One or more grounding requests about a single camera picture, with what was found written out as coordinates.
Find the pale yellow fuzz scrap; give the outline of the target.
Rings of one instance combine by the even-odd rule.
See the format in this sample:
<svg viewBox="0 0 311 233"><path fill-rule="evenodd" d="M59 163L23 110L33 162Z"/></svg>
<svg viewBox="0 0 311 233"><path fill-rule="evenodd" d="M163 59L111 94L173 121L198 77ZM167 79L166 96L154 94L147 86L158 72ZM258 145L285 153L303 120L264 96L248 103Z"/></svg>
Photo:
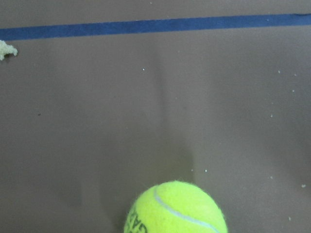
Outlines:
<svg viewBox="0 0 311 233"><path fill-rule="evenodd" d="M5 56L13 54L17 56L18 50L12 45L8 45L5 41L0 40L0 60L3 61Z"/></svg>

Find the long blue tape strip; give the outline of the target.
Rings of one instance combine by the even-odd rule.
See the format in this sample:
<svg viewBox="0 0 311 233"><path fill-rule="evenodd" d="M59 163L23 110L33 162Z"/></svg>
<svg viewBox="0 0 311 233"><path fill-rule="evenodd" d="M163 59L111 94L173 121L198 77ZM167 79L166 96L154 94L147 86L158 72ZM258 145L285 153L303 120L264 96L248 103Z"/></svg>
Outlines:
<svg viewBox="0 0 311 233"><path fill-rule="evenodd" d="M12 41L114 34L305 26L310 23L310 14L194 17L5 28L1 29L0 38Z"/></svg>

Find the yellow-green tennis ball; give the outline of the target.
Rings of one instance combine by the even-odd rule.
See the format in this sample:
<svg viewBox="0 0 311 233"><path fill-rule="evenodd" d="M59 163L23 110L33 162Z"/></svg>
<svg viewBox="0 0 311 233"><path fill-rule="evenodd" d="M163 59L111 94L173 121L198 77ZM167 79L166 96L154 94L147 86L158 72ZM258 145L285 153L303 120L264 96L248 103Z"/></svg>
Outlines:
<svg viewBox="0 0 311 233"><path fill-rule="evenodd" d="M194 184L171 181L144 191L126 218L125 233L226 233L214 199Z"/></svg>

